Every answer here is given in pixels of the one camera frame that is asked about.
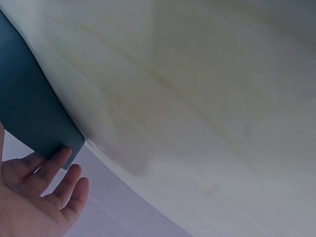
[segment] light purple background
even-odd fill
[[[6,132],[3,160],[32,150]],[[87,205],[67,237],[191,237],[133,192],[86,147],[75,159],[90,180]],[[66,172],[61,170],[47,192]]]

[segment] plastic scraper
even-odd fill
[[[73,153],[84,137],[58,100],[30,49],[0,11],[0,120],[21,142],[45,158],[61,146]]]

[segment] hand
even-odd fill
[[[74,164],[52,194],[41,194],[70,156],[71,148],[63,147],[46,161],[32,153],[1,162],[3,140],[0,122],[0,237],[63,236],[86,203],[89,180],[79,179],[81,167]]]

